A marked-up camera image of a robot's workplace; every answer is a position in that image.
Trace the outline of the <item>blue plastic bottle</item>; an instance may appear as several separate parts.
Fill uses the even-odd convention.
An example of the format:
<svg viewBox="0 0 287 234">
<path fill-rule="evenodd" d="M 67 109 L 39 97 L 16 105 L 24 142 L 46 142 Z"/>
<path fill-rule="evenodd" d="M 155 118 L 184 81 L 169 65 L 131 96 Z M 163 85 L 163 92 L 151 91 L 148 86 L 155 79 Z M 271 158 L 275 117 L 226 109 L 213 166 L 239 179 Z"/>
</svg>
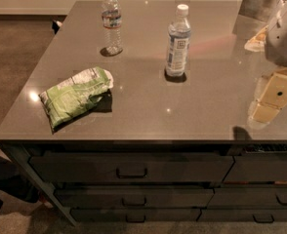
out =
<svg viewBox="0 0 287 234">
<path fill-rule="evenodd" d="M 175 18 L 168 26 L 165 71 L 170 77 L 180 77 L 185 73 L 191 38 L 188 12 L 188 5 L 179 4 L 176 9 Z"/>
</svg>

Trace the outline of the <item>clear water bottle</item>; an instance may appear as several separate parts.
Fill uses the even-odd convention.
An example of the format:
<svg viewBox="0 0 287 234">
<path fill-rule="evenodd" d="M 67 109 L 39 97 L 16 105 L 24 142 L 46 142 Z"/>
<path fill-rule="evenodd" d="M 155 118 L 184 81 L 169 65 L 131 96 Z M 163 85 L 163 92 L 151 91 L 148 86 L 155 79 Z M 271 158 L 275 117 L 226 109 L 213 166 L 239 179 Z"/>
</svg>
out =
<svg viewBox="0 0 287 234">
<path fill-rule="evenodd" d="M 122 14 L 118 0 L 102 1 L 102 26 L 104 47 L 101 54 L 105 57 L 119 55 L 123 51 L 121 39 Z"/>
</svg>

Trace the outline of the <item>green chip bag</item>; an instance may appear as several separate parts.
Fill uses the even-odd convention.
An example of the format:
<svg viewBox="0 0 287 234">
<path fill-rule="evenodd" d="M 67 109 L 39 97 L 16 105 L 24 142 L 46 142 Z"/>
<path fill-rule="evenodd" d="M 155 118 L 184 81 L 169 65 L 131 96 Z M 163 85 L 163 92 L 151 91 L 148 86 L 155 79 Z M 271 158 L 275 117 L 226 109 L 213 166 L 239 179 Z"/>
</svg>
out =
<svg viewBox="0 0 287 234">
<path fill-rule="evenodd" d="M 113 76 L 98 66 L 87 68 L 39 95 L 54 130 L 95 108 L 113 88 Z"/>
</svg>

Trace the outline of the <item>top left drawer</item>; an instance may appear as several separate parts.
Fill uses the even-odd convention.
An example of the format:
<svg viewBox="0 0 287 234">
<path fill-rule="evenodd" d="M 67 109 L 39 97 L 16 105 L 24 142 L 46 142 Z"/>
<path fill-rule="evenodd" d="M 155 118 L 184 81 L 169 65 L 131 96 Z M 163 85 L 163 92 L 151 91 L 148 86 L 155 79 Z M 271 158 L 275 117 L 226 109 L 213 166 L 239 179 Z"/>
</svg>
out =
<svg viewBox="0 0 287 234">
<path fill-rule="evenodd" d="M 233 159 L 199 153 L 48 153 L 29 164 L 50 182 L 172 183 L 221 181 Z"/>
</svg>

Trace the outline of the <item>drawer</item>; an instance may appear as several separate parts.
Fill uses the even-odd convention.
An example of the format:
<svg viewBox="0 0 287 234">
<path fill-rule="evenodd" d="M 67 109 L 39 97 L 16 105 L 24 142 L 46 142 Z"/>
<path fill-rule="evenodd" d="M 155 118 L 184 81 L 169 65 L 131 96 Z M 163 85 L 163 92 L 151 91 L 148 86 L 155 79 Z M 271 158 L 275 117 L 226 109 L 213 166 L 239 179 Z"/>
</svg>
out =
<svg viewBox="0 0 287 234">
<path fill-rule="evenodd" d="M 287 222 L 287 210 L 203 210 L 202 222 Z"/>
<path fill-rule="evenodd" d="M 235 156 L 225 182 L 287 181 L 286 154 L 252 154 Z"/>
<path fill-rule="evenodd" d="M 212 189 L 177 186 L 108 186 L 56 190 L 65 206 L 79 209 L 201 208 Z"/>
<path fill-rule="evenodd" d="M 208 209 L 287 209 L 287 187 L 219 188 Z"/>
<path fill-rule="evenodd" d="M 114 222 L 144 223 L 147 221 L 190 221 L 197 220 L 200 209 L 101 209 L 70 211 L 79 222 Z"/>
<path fill-rule="evenodd" d="M 50 182 L 172 183 L 221 181 L 233 159 L 199 153 L 48 153 L 29 164 Z"/>
</svg>

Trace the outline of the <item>bottom left drawer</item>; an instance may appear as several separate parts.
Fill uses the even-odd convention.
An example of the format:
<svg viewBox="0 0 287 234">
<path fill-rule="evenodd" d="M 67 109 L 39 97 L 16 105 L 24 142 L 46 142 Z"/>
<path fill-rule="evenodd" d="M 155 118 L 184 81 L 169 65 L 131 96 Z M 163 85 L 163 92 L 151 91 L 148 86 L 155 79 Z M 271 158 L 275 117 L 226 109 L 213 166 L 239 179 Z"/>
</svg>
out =
<svg viewBox="0 0 287 234">
<path fill-rule="evenodd" d="M 190 221 L 197 220 L 200 209 L 101 209 L 70 211 L 79 222 L 114 222 L 144 223 L 147 221 Z"/>
</svg>

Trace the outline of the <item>middle left drawer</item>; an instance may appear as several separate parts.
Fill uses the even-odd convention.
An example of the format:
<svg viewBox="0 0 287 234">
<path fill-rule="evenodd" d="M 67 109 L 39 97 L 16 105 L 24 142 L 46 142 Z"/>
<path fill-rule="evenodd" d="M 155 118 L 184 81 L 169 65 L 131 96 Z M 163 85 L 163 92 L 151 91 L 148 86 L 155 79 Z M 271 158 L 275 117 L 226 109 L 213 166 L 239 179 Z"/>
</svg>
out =
<svg viewBox="0 0 287 234">
<path fill-rule="evenodd" d="M 56 190 L 65 206 L 79 209 L 201 208 L 212 189 L 177 186 L 108 186 Z"/>
</svg>

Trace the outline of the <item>middle right drawer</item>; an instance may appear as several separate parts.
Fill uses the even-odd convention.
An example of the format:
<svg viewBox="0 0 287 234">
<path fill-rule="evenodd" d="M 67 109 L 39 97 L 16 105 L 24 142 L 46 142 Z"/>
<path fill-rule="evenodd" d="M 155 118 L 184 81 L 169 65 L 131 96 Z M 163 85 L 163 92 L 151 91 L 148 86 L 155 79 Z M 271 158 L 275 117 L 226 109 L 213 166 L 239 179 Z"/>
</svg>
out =
<svg viewBox="0 0 287 234">
<path fill-rule="evenodd" d="M 287 187 L 219 188 L 208 209 L 287 209 Z"/>
</svg>

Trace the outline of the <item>top right drawer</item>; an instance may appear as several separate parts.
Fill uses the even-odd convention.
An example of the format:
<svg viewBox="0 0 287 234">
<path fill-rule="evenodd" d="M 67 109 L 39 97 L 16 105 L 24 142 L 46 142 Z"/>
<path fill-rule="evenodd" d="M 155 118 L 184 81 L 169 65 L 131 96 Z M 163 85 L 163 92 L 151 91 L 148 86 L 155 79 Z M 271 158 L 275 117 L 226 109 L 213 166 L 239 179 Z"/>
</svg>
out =
<svg viewBox="0 0 287 234">
<path fill-rule="evenodd" d="M 252 154 L 235 156 L 225 182 L 287 181 L 286 154 Z"/>
</svg>

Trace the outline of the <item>bottom right drawer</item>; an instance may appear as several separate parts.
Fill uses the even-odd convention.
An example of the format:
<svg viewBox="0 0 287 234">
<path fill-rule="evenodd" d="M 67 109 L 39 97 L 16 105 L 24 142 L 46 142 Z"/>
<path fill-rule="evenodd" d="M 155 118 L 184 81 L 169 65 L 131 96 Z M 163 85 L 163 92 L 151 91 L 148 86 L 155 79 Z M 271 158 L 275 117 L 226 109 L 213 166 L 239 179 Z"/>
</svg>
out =
<svg viewBox="0 0 287 234">
<path fill-rule="evenodd" d="M 203 210 L 202 222 L 287 222 L 287 210 Z"/>
</svg>

